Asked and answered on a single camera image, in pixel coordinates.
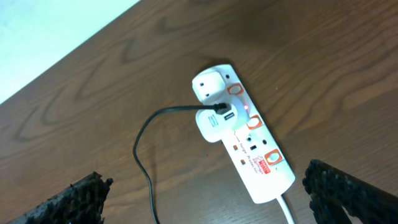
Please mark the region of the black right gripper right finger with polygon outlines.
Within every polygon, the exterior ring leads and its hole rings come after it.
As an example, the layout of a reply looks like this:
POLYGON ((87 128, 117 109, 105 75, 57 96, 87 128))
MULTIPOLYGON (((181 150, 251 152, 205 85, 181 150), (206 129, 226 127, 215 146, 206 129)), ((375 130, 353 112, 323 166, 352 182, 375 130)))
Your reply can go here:
POLYGON ((397 197, 318 159, 312 159, 302 180, 309 207, 319 224, 397 223, 397 197))

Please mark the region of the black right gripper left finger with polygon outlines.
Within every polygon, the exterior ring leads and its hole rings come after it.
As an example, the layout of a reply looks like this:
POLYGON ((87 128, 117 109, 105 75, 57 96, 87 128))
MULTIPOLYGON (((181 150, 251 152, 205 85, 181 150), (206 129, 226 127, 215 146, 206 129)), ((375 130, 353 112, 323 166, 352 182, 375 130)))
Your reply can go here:
POLYGON ((40 205, 11 220, 12 224, 103 224, 104 202, 113 179, 93 172, 40 205))

